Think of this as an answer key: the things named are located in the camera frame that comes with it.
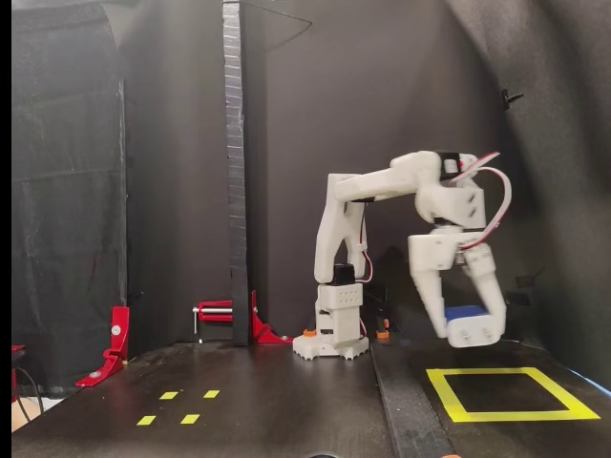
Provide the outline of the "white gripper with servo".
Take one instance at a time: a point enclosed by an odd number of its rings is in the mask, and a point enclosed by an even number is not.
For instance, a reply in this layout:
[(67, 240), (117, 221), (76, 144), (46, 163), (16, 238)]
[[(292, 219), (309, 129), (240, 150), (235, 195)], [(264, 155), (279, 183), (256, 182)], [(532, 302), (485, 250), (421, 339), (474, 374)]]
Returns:
[[(478, 232), (458, 226), (443, 226), (429, 234), (408, 237), (411, 277), (438, 338), (447, 337), (442, 283), (437, 271), (449, 270), (463, 244), (478, 239)], [(495, 274), (495, 260), (489, 245), (477, 245), (464, 252), (468, 276), (492, 317), (498, 336), (505, 332), (506, 303)]]

